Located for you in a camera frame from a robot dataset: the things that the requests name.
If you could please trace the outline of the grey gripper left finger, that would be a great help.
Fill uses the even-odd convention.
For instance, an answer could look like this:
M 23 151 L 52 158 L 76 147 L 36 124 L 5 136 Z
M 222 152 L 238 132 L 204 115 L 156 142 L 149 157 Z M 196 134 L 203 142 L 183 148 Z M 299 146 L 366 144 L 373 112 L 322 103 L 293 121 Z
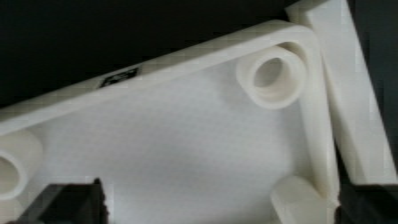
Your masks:
M 101 180 L 50 184 L 14 224 L 110 224 Z

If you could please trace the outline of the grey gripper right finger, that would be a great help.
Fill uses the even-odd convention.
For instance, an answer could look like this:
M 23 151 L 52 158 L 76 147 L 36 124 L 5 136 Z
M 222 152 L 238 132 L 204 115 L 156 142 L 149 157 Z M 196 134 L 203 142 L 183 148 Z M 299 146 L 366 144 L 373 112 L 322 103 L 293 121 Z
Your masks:
M 398 224 L 398 185 L 354 185 L 339 191 L 334 224 Z

